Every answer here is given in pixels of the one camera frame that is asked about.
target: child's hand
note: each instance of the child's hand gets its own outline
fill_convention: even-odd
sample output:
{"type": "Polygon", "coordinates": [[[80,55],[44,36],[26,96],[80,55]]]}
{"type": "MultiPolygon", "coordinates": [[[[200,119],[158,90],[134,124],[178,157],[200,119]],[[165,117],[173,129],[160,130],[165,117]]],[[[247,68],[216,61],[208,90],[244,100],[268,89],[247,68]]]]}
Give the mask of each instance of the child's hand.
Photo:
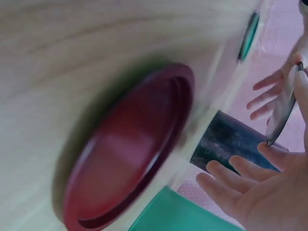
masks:
{"type": "Polygon", "coordinates": [[[201,188],[248,231],[308,230],[308,76],[303,71],[297,73],[294,88],[306,124],[304,153],[262,143],[259,151],[281,172],[233,156],[229,163],[240,175],[211,161],[206,169],[214,178],[197,176],[201,188]]]}
{"type": "Polygon", "coordinates": [[[276,72],[274,72],[274,74],[266,77],[265,79],[261,80],[253,86],[253,90],[260,90],[274,84],[274,86],[268,91],[260,94],[247,104],[248,110],[251,110],[253,108],[256,108],[258,105],[263,104],[253,113],[251,113],[251,120],[258,120],[265,116],[270,117],[275,107],[277,96],[281,93],[292,66],[298,64],[299,62],[303,62],[305,64],[304,56],[296,52],[293,56],[293,63],[286,62],[281,69],[277,70],[276,72]]]}
{"type": "Polygon", "coordinates": [[[260,94],[247,104],[248,110],[255,109],[250,115],[251,120],[254,121],[263,117],[270,117],[276,105],[277,96],[282,91],[293,65],[303,62],[304,67],[307,67],[307,58],[305,57],[308,57],[308,35],[306,34],[298,40],[288,61],[279,70],[253,86],[253,90],[260,90],[274,84],[271,89],[260,94]]]}

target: dark red circle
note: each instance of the dark red circle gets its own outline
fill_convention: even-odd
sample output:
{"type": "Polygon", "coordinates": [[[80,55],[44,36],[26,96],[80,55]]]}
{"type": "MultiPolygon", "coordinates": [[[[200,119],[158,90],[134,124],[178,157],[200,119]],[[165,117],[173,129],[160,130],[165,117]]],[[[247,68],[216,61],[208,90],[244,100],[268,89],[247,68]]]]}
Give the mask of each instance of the dark red circle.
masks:
{"type": "Polygon", "coordinates": [[[99,231],[131,205],[174,147],[192,102],[193,73],[173,64],[113,107],[68,180],[64,223],[69,231],[99,231]]]}

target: pink carpet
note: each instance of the pink carpet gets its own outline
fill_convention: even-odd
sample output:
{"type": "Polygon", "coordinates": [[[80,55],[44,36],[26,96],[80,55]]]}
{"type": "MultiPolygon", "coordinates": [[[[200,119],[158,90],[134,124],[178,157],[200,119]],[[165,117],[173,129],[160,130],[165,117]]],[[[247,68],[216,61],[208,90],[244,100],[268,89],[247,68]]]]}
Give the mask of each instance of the pink carpet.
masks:
{"type": "MultiPolygon", "coordinates": [[[[266,130],[267,119],[264,118],[257,122],[251,122],[249,119],[250,112],[246,109],[248,101],[260,94],[260,91],[252,91],[252,87],[259,80],[282,66],[303,32],[302,24],[302,17],[298,10],[298,0],[272,0],[269,18],[254,53],[249,74],[231,110],[228,112],[232,117],[263,134],[266,130]]],[[[300,112],[294,112],[278,138],[278,143],[287,147],[290,151],[303,151],[304,128],[305,125],[300,112]]],[[[200,169],[192,167],[178,192],[213,214],[238,224],[235,220],[225,215],[200,189],[195,181],[195,176],[199,172],[201,172],[200,169]]]]}

